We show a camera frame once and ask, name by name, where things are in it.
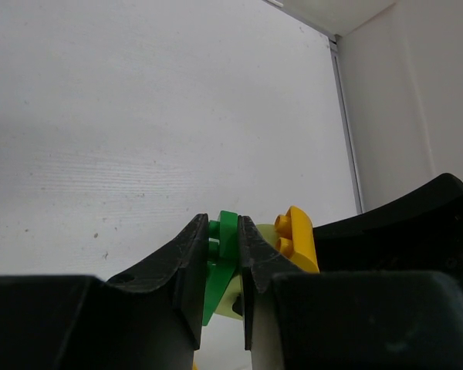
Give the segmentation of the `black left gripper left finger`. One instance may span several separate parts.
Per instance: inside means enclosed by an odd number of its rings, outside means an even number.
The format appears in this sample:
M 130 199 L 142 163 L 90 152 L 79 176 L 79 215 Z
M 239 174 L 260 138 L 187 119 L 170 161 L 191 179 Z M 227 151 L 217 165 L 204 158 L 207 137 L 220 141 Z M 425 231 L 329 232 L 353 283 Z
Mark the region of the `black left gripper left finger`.
M 0 276 L 0 369 L 189 369 L 201 343 L 208 217 L 107 281 Z

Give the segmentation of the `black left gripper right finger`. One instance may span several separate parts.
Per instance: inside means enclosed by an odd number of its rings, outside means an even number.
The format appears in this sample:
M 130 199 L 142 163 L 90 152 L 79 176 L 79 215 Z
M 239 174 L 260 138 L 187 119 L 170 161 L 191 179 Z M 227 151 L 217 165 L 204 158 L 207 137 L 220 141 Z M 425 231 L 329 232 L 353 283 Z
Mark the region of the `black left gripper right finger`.
M 463 290 L 433 271 L 301 271 L 238 220 L 254 369 L 463 369 Z

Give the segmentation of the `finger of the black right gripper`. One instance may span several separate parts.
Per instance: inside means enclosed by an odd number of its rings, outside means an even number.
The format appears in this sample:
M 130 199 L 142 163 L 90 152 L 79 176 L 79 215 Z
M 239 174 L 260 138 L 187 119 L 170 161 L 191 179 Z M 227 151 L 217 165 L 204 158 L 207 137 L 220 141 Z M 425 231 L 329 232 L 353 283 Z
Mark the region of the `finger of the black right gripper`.
M 322 272 L 440 271 L 463 290 L 463 182 L 443 173 L 366 213 L 313 228 Z

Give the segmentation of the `pale green curved lego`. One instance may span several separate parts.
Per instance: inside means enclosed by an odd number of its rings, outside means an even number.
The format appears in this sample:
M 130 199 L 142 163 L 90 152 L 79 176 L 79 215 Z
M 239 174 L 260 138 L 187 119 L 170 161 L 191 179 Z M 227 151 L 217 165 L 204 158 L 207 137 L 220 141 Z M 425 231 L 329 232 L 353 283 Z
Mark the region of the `pale green curved lego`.
M 256 224 L 256 228 L 267 243 L 273 245 L 276 242 L 278 235 L 273 224 Z M 242 320 L 241 296 L 241 277 L 239 272 L 236 271 L 215 309 L 215 314 Z

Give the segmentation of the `yellow curved lego brick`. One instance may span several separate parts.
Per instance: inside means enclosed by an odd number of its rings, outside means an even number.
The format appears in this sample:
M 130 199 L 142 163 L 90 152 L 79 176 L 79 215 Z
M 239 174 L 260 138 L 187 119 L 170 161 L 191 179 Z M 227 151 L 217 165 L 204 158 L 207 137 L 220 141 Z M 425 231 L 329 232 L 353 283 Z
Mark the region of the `yellow curved lego brick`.
M 300 208 L 291 206 L 275 219 L 275 249 L 303 271 L 318 274 L 319 263 L 313 236 L 313 224 Z

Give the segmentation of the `green lego plate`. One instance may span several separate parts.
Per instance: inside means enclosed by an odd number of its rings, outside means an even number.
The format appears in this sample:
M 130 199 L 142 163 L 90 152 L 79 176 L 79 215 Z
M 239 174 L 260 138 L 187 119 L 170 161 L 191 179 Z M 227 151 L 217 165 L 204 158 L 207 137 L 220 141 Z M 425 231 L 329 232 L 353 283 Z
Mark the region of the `green lego plate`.
M 202 324 L 208 325 L 238 271 L 238 215 L 226 210 L 208 224 L 208 266 Z

